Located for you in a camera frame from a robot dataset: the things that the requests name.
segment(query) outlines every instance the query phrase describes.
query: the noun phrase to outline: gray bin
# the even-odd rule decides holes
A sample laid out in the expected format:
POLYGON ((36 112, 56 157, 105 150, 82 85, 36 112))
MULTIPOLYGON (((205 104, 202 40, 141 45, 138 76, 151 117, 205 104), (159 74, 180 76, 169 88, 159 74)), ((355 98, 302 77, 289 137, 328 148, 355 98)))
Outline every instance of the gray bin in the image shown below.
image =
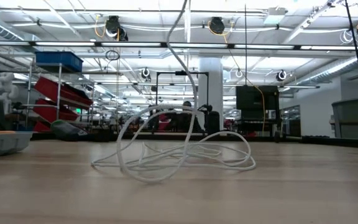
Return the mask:
POLYGON ((358 139, 358 99, 338 101, 332 106, 336 138, 358 139))
POLYGON ((29 146, 32 133, 0 134, 0 156, 19 152, 29 146))

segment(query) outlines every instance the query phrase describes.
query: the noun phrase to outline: black frame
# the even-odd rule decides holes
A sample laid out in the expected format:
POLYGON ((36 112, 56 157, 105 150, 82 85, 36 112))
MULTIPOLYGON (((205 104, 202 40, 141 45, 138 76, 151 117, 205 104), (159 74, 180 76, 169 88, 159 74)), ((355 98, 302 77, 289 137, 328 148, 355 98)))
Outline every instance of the black frame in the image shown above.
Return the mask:
MULTIPOLYGON (((158 77, 162 74, 170 74, 170 75, 179 75, 182 74, 184 71, 181 72, 157 72, 157 79, 156 79, 156 91, 155 91, 155 105, 158 105, 158 77)), ((190 72, 190 74, 194 75, 206 75, 206 104, 209 103, 209 72, 190 72)))

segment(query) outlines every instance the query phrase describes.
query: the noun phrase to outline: white cable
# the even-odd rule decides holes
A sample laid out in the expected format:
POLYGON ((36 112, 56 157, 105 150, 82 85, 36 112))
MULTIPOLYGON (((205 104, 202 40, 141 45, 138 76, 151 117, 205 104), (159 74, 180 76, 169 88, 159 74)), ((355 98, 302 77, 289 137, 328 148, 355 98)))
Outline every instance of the white cable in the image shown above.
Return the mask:
POLYGON ((240 134, 230 132, 230 131, 221 131, 221 132, 209 135, 208 137, 202 139, 200 142, 189 143, 189 140, 190 140, 190 137, 191 137, 191 134, 193 131, 193 126, 195 123, 196 113, 198 112, 196 109, 197 108, 196 85, 194 83, 193 78, 190 75, 188 68, 186 67, 186 65, 183 63, 183 61, 180 59, 180 57, 176 54, 176 52, 172 49, 172 47, 170 45, 170 36, 171 36, 172 32, 175 30, 175 27, 177 26, 177 24, 179 23, 179 20, 185 11, 186 4, 187 4, 187 0, 184 1, 183 7, 181 9, 181 13, 179 14, 178 18, 176 19, 174 25, 172 26, 172 28, 170 29, 170 31, 167 35, 167 46, 168 46, 169 50, 171 51, 171 53, 173 54, 173 56, 179 61, 180 65, 184 68, 184 70, 188 76, 188 79, 193 87, 193 95, 194 95, 194 102, 195 102, 194 108, 187 107, 187 106, 159 105, 159 106, 152 106, 150 108, 146 108, 146 109, 142 110, 140 113, 129 118, 125 122, 125 124, 122 127, 122 129, 118 135, 118 138, 117 138, 117 151, 107 157, 93 161, 92 162, 93 166, 120 167, 122 172, 125 175, 128 175, 136 180, 146 182, 146 183, 156 183, 156 182, 163 181, 165 179, 169 179, 171 176, 173 176, 179 170, 180 167, 208 167, 208 168, 215 167, 215 168, 220 168, 220 169, 238 170, 238 171, 251 170, 256 167, 256 163, 255 163, 254 159, 251 157, 251 148, 250 148, 248 142, 240 134), (136 140, 136 137, 143 130, 145 125, 148 122, 150 122, 150 120, 152 120, 153 118, 155 118, 158 115, 168 114, 168 113, 176 113, 175 110, 173 110, 173 111, 168 110, 171 108, 182 109, 183 110, 182 113, 191 114, 190 127, 189 127, 189 131, 187 132, 187 135, 186 135, 185 143, 180 146, 174 146, 174 147, 169 147, 169 148, 159 149, 159 150, 152 149, 150 146, 143 144, 142 150, 140 151, 139 159, 124 161, 124 159, 122 157, 122 151, 127 149, 136 140), (121 147, 122 136, 126 132, 126 129, 129 127, 129 125, 133 122, 133 120, 137 119, 138 117, 141 117, 144 113, 147 113, 147 112, 150 112, 153 110, 166 110, 166 111, 161 111, 161 112, 155 113, 151 117, 149 117, 148 120, 137 130, 134 137, 131 139, 130 143, 124 147, 121 147), (214 136, 220 135, 220 134, 232 134, 232 135, 238 136, 239 138, 241 138, 243 140, 244 146, 248 150, 242 151, 242 150, 233 149, 233 148, 230 148, 227 146, 222 146, 222 145, 215 144, 215 143, 206 143, 205 142, 208 139, 210 139, 214 136), (232 150, 234 152, 244 155, 244 157, 237 158, 237 159, 230 159, 230 160, 221 160, 221 159, 218 159, 218 156, 220 156, 221 151, 216 150, 216 149, 208 149, 207 147, 210 147, 210 146, 219 147, 219 149, 232 150), (153 151, 156 153, 146 155, 146 150, 147 150, 146 148, 149 149, 150 151, 153 151), (197 152, 197 148, 202 149, 203 152, 197 152), (118 163, 103 162, 106 159, 112 158, 114 156, 117 157, 118 163), (192 163, 189 163, 189 162, 187 162, 187 160, 190 157, 198 158, 201 160, 198 161, 197 163, 195 161, 192 161, 192 163), (169 164, 169 163, 167 163, 168 159, 175 159, 175 162, 169 164), (245 164, 249 160, 251 161, 251 165, 245 166, 245 164), (141 175, 138 175, 138 171, 153 171, 153 170, 160 170, 160 169, 165 169, 165 168, 169 168, 169 167, 172 167, 174 169, 162 177, 151 178, 151 177, 142 177, 141 175))

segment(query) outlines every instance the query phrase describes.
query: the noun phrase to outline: blue bin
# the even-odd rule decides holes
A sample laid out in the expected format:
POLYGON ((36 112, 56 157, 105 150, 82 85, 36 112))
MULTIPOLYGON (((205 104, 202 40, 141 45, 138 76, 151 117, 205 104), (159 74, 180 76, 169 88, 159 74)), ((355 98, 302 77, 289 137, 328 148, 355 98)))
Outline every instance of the blue bin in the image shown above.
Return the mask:
POLYGON ((60 63, 62 72, 82 72, 83 61, 73 52, 36 52, 35 62, 49 72, 59 72, 60 63))

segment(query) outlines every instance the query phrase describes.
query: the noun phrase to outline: fluorescent light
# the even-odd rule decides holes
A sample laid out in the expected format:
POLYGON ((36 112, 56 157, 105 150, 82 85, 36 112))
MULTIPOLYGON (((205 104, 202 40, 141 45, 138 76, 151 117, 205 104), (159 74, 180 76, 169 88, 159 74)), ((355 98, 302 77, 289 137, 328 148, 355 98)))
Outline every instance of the fluorescent light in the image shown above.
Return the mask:
POLYGON ((353 46, 302 46, 301 50, 354 50, 354 47, 353 46))
POLYGON ((319 86, 284 86, 284 88, 318 88, 319 86))
POLYGON ((0 41, 2 46, 29 46, 28 42, 24 41, 0 41))
POLYGON ((192 43, 172 43, 171 47, 181 48, 226 48, 227 44, 192 44, 192 43))
POLYGON ((292 45, 255 45, 255 44, 236 44, 235 49, 281 49, 281 50, 291 50, 294 48, 292 45))
POLYGON ((116 108, 113 106, 103 106, 104 108, 106 108, 107 110, 115 110, 116 108))
POLYGON ((193 95, 183 95, 183 94, 182 95, 158 94, 158 96, 161 96, 161 97, 190 97, 190 98, 194 97, 193 95))
POLYGON ((13 73, 13 75, 15 76, 15 78, 20 79, 20 80, 28 80, 29 79, 27 76, 19 74, 19 73, 13 73))
POLYGON ((161 47, 160 43, 137 43, 137 42, 107 42, 103 47, 161 47))
POLYGON ((94 86, 94 89, 95 89, 96 91, 100 92, 100 93, 106 94, 106 90, 105 90, 103 87, 99 86, 99 85, 95 85, 95 86, 94 86))
POLYGON ((36 42, 38 46, 92 47, 93 42, 36 42))

